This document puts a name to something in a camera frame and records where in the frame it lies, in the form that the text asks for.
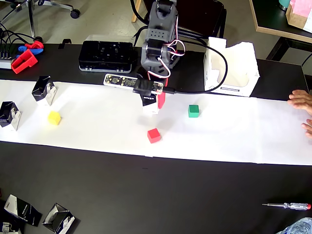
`blue plastic part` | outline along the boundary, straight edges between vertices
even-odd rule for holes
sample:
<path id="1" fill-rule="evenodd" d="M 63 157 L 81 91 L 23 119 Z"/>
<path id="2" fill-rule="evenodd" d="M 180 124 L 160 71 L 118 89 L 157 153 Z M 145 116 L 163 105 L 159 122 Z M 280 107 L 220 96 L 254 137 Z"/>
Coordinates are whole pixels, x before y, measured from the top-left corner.
<path id="1" fill-rule="evenodd" d="M 25 52 L 26 50 L 27 50 L 26 46 L 20 46 L 19 47 L 20 52 Z M 33 55 L 38 55 L 38 54 L 43 52 L 43 49 L 30 49 L 30 52 L 33 53 Z"/>

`green cube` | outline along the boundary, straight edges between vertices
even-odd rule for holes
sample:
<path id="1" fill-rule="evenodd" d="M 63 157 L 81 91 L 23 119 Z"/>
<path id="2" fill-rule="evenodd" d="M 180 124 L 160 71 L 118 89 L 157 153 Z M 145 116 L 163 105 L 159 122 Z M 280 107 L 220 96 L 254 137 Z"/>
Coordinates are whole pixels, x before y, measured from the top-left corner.
<path id="1" fill-rule="evenodd" d="M 190 105 L 189 106 L 189 117 L 197 118 L 199 116 L 199 107 L 198 105 Z"/>

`red cube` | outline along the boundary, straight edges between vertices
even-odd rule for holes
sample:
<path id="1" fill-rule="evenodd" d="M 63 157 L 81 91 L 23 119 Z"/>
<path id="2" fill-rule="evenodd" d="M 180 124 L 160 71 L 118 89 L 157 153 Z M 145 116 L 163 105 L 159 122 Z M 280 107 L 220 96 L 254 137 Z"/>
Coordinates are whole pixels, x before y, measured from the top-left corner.
<path id="1" fill-rule="evenodd" d="M 160 141 L 160 134 L 159 134 L 159 131 L 157 130 L 157 128 L 149 130 L 147 132 L 147 137 L 151 143 L 155 143 L 157 141 Z"/>

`red plastic part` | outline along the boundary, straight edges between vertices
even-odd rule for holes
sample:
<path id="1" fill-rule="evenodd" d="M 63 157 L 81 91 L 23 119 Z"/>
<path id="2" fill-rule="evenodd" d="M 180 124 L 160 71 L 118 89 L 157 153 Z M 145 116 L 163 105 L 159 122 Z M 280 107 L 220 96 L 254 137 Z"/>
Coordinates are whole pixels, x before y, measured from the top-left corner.
<path id="1" fill-rule="evenodd" d="M 159 134 L 159 131 L 157 130 L 157 128 L 149 130 L 147 132 L 147 137 L 152 144 L 157 142 L 157 141 L 160 141 L 160 134 Z"/>
<path id="2" fill-rule="evenodd" d="M 35 41 L 33 44 L 25 44 L 27 49 L 43 49 L 44 46 L 40 41 Z"/>
<path id="3" fill-rule="evenodd" d="M 34 66 L 37 62 L 38 60 L 35 58 L 33 53 L 27 49 L 12 63 L 11 68 L 16 74 L 18 74 L 27 67 Z"/>
<path id="4" fill-rule="evenodd" d="M 158 108 L 161 109 L 162 106 L 165 104 L 166 101 L 166 93 L 161 93 L 160 95 L 158 95 Z"/>

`office chair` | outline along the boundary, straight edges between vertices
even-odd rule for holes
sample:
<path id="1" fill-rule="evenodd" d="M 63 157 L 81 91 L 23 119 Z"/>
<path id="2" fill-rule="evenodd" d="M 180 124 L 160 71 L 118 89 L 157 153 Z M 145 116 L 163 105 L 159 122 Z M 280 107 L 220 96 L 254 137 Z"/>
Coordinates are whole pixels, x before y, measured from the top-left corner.
<path id="1" fill-rule="evenodd" d="M 56 7 L 60 7 L 60 8 L 70 10 L 71 11 L 70 16 L 73 19 L 77 19 L 80 16 L 80 11 L 77 9 L 74 9 L 73 6 L 68 5 L 68 4 L 59 3 L 59 2 L 56 2 L 53 0 L 24 0 L 23 2 L 16 1 L 16 0 L 0 0 L 0 1 L 10 2 L 11 7 L 13 8 L 12 11 L 9 14 L 7 14 L 0 21 L 0 23 L 4 24 L 11 17 L 13 17 L 16 13 L 18 13 L 19 11 L 21 11 L 24 8 L 28 8 L 31 36 L 33 38 L 36 38 L 36 40 L 39 40 L 41 42 L 43 41 L 42 37 L 36 37 L 36 32 L 35 32 L 35 27 L 34 27 L 33 11 L 35 8 L 35 4 L 37 4 L 38 6 L 43 6 L 43 5 L 44 6 L 56 6 Z"/>

